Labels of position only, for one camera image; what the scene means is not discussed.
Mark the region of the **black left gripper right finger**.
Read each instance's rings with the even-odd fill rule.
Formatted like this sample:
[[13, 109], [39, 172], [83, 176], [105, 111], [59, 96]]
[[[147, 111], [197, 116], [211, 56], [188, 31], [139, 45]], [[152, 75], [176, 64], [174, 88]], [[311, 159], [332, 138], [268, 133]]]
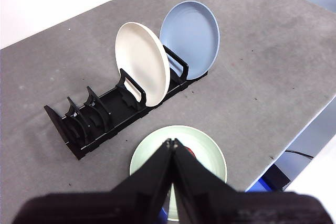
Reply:
[[176, 202], [181, 223], [332, 223], [316, 198], [286, 192], [236, 191], [173, 141]]

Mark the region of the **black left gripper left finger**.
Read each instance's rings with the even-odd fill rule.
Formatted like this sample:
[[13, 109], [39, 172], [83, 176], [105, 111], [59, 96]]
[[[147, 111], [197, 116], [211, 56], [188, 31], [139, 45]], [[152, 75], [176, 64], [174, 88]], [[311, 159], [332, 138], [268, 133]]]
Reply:
[[171, 187], [174, 141], [167, 139], [113, 190], [48, 194], [22, 205], [14, 223], [155, 223]]

